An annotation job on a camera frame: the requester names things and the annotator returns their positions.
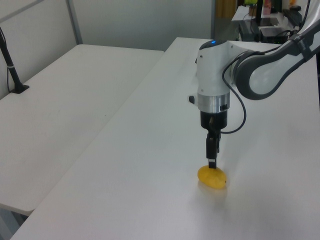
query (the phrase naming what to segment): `table surface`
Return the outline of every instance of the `table surface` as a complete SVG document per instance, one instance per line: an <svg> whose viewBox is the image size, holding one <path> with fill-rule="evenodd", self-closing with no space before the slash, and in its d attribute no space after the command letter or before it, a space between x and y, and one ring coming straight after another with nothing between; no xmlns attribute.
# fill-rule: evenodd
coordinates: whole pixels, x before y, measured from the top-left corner
<svg viewBox="0 0 320 240"><path fill-rule="evenodd" d="M197 91L204 39L177 38L12 240L318 239L320 112L316 60L223 135L227 187L198 181L206 130ZM253 50L273 45L234 42ZM242 121L231 95L228 127Z"/></svg>
<svg viewBox="0 0 320 240"><path fill-rule="evenodd" d="M0 100L0 207L29 215L163 54L78 45Z"/></svg>

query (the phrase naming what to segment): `yellow toy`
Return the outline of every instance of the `yellow toy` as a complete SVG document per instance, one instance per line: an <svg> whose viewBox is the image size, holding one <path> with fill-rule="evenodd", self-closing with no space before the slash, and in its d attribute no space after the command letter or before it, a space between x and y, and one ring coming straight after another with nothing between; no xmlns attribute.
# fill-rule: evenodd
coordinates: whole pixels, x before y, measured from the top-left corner
<svg viewBox="0 0 320 240"><path fill-rule="evenodd" d="M223 189L227 182L227 176L220 168L209 168L208 165L198 170L198 179L205 185L214 189Z"/></svg>

